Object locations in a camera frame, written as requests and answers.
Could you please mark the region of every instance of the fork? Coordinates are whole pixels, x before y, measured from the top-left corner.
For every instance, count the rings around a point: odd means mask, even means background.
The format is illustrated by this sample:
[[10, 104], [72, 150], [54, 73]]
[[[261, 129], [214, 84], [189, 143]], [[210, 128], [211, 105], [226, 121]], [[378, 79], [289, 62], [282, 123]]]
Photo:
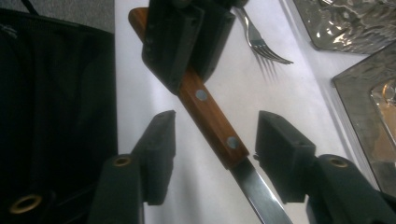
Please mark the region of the fork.
[[257, 30], [257, 28], [253, 25], [251, 22], [250, 18], [248, 17], [247, 12], [243, 7], [236, 7], [235, 11], [239, 14], [241, 19], [245, 22], [246, 25], [246, 37], [247, 37], [247, 42], [251, 49], [253, 49], [255, 52], [260, 54], [263, 58], [278, 62], [278, 63], [283, 63], [283, 64], [290, 64], [292, 63], [289, 60], [286, 60], [277, 54], [275, 54], [265, 43], [264, 39], [262, 39], [262, 36], [260, 35], [260, 32]]

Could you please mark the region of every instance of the metal rivet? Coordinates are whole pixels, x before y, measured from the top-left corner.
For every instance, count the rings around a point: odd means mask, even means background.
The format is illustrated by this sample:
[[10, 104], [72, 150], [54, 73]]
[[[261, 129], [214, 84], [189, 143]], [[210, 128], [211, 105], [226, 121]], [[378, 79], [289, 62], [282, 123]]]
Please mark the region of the metal rivet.
[[239, 147], [238, 139], [236, 139], [236, 137], [234, 137], [234, 136], [228, 137], [227, 145], [228, 145], [228, 147], [230, 147], [232, 149], [238, 148]]
[[43, 200], [40, 195], [29, 194], [27, 196], [19, 198], [14, 204], [9, 208], [9, 213], [11, 214], [22, 214], [35, 209]]
[[347, 167], [347, 163], [345, 161], [336, 159], [336, 158], [330, 158], [329, 162], [336, 167], [340, 167], [340, 168], [345, 168]]
[[115, 166], [124, 166], [128, 165], [129, 163], [131, 163], [131, 158], [129, 157], [118, 157], [113, 162]]
[[200, 101], [205, 101], [207, 99], [207, 94], [203, 90], [198, 90], [195, 93], [195, 96], [200, 100]]

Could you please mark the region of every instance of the black fabric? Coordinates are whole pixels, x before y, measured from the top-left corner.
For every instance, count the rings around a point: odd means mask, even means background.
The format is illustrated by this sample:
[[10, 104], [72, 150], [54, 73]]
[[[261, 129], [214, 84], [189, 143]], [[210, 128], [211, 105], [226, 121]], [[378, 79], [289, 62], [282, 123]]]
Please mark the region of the black fabric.
[[94, 184], [117, 154], [116, 123], [112, 34], [0, 9], [3, 208], [40, 190], [66, 202]]

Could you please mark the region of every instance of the brass grommet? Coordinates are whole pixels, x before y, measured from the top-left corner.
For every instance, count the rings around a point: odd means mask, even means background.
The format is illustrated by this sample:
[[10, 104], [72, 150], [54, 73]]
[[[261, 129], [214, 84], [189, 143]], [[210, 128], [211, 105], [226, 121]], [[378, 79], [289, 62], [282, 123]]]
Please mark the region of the brass grommet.
[[124, 165], [128, 165], [129, 163], [131, 163], [131, 158], [125, 156], [118, 157], [113, 162], [115, 166], [124, 166]]
[[11, 214], [22, 214], [35, 209], [43, 200], [40, 195], [29, 194], [27, 196], [19, 198], [14, 204], [9, 207], [9, 213]]
[[336, 167], [340, 167], [340, 168], [346, 168], [347, 167], [347, 163], [345, 161], [336, 159], [336, 158], [330, 158], [329, 162]]

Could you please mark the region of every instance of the white table surface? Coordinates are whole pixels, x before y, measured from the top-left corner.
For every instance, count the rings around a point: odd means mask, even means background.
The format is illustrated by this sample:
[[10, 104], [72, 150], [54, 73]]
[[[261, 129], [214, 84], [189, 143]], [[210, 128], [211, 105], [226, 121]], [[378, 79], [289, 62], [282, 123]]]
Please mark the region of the white table surface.
[[[146, 223], [260, 223], [181, 102], [143, 64], [142, 43], [128, 22], [128, 13], [148, 4], [146, 0], [115, 1], [119, 152], [131, 151], [156, 114], [177, 112], [175, 168], [165, 203], [145, 206]], [[250, 0], [246, 10], [267, 44], [294, 62], [258, 60], [248, 47], [240, 20], [235, 20], [218, 67], [205, 85], [250, 155], [255, 150], [259, 111], [266, 110], [298, 128], [315, 143], [317, 155], [346, 157], [365, 172], [359, 153], [350, 149], [356, 140], [344, 131], [345, 115], [331, 78], [366, 56], [313, 49], [290, 0]], [[271, 185], [258, 162], [250, 158]], [[305, 204], [288, 203], [284, 208], [293, 223], [308, 223]]]

